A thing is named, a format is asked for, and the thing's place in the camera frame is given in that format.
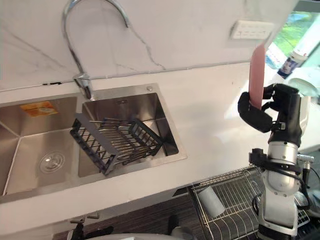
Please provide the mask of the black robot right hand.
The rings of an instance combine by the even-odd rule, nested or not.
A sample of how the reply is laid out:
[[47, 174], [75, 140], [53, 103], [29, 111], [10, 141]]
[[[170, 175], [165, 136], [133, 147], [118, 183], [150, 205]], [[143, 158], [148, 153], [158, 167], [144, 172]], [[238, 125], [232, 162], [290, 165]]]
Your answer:
[[271, 142], [287, 142], [301, 145], [303, 135], [300, 126], [302, 98], [297, 88], [274, 83], [263, 88], [263, 99], [272, 99], [260, 109], [253, 106], [249, 92], [243, 92], [238, 100], [239, 116], [249, 126], [262, 132], [271, 132]]

